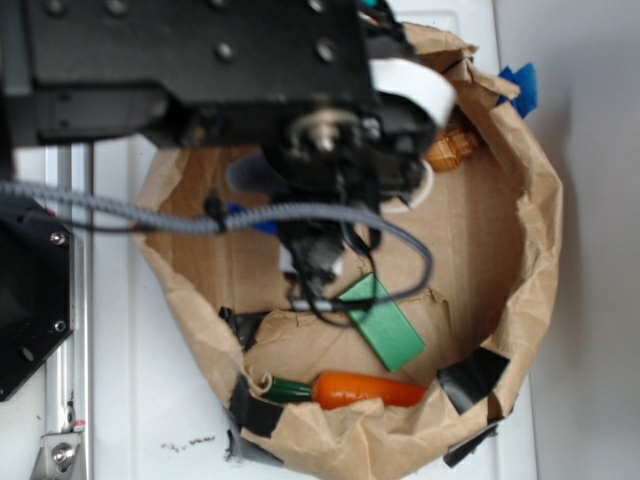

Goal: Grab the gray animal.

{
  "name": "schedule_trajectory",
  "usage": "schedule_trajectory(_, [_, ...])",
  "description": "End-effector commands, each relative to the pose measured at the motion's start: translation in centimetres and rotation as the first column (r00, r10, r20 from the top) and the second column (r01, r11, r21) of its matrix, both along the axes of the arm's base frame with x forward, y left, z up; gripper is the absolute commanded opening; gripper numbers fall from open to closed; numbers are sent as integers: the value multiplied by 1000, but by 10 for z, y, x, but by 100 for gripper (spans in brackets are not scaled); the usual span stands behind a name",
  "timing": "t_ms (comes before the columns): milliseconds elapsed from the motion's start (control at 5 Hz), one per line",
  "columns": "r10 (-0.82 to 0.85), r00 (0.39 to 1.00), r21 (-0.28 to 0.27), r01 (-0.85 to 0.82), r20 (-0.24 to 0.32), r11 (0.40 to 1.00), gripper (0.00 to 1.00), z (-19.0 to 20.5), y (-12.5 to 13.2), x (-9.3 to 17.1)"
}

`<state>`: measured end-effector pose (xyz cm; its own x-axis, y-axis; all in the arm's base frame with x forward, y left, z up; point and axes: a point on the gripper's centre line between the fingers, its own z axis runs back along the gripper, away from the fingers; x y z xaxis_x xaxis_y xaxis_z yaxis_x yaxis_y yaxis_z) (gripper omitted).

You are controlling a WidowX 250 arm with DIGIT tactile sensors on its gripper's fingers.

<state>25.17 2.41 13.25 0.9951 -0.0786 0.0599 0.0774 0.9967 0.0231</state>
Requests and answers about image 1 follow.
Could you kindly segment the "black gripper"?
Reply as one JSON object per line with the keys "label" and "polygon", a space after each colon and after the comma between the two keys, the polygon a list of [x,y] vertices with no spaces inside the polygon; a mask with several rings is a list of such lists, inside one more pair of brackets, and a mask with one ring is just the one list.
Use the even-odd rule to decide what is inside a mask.
{"label": "black gripper", "polygon": [[156,145],[255,145],[288,184],[269,196],[371,210],[412,197],[456,99],[362,1],[153,1],[149,83]]}

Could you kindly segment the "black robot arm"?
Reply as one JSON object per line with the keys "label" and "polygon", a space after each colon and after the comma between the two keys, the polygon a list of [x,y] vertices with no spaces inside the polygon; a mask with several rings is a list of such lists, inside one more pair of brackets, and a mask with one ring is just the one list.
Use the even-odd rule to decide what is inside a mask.
{"label": "black robot arm", "polygon": [[5,1],[1,175],[20,147],[254,146],[237,191],[409,200],[456,102],[384,1]]}

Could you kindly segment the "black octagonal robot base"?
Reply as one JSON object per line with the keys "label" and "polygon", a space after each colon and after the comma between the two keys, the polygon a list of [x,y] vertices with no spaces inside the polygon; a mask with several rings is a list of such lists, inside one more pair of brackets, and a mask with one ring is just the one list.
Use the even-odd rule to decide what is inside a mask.
{"label": "black octagonal robot base", "polygon": [[1,400],[71,333],[73,234],[33,198],[1,196]]}

